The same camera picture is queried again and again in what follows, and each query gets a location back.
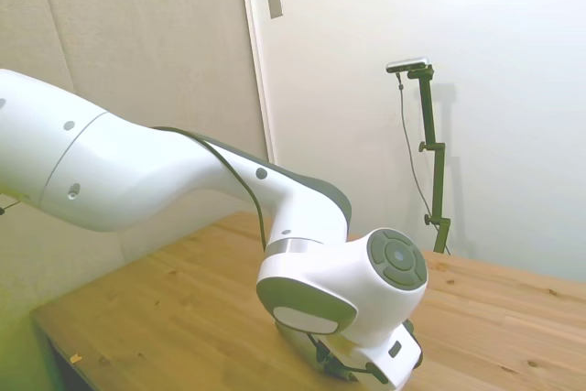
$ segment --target black metal stand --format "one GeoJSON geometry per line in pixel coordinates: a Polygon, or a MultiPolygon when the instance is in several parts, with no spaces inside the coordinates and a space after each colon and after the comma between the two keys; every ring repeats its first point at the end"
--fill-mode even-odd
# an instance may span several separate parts
{"type": "Polygon", "coordinates": [[[421,93],[421,110],[423,113],[423,127],[425,130],[425,142],[419,144],[419,151],[434,152],[433,163],[433,200],[431,201],[431,217],[425,214],[425,224],[438,226],[438,235],[433,247],[434,252],[444,253],[451,220],[442,217],[443,206],[443,177],[446,162],[446,145],[436,142],[436,129],[433,122],[433,105],[431,102],[431,85],[433,79],[433,66],[430,64],[423,69],[409,71],[407,77],[411,80],[419,80],[421,93]]]}

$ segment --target door frame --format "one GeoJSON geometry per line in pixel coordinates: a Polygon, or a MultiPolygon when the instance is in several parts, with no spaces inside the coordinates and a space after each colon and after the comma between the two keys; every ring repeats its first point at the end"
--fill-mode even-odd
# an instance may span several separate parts
{"type": "Polygon", "coordinates": [[[246,20],[248,22],[248,33],[250,36],[250,46],[253,53],[253,63],[255,65],[256,75],[256,87],[258,89],[258,100],[260,102],[260,113],[263,119],[263,130],[265,133],[266,141],[266,154],[268,155],[269,162],[278,165],[277,148],[275,145],[275,138],[272,130],[273,122],[271,120],[270,113],[270,100],[266,84],[263,76],[263,63],[260,57],[262,46],[260,36],[258,35],[257,28],[255,26],[255,12],[253,8],[252,0],[244,0],[244,6],[246,9],[246,20]]]}

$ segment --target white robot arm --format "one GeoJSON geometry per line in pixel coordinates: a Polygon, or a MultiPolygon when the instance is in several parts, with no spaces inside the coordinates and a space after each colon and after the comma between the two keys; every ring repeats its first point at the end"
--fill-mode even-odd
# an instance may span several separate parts
{"type": "Polygon", "coordinates": [[[0,70],[0,193],[115,231],[197,189],[252,194],[271,212],[256,291],[277,322],[313,335],[369,389],[403,387],[421,358],[403,323],[428,280],[408,237],[379,229],[346,243],[351,206],[331,184],[0,70]]]}

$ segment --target wooden tabletop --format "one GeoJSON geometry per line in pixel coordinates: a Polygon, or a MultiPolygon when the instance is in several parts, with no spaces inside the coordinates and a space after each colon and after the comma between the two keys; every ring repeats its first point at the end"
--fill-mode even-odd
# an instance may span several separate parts
{"type": "MultiPolygon", "coordinates": [[[[586,389],[586,286],[425,253],[406,391],[586,389]]],[[[316,373],[255,294],[256,217],[238,213],[35,310],[104,391],[357,390],[316,373]]]]}

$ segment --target white wall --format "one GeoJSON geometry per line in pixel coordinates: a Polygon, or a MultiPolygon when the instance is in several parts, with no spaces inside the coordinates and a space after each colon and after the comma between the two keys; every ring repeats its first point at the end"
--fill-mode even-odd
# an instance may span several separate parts
{"type": "MultiPolygon", "coordinates": [[[[357,233],[430,249],[385,64],[433,62],[454,254],[586,281],[585,0],[251,0],[279,165],[340,186],[357,233]]],[[[414,146],[418,90],[406,87],[414,146]]],[[[431,196],[431,154],[415,153],[431,196]]]]}

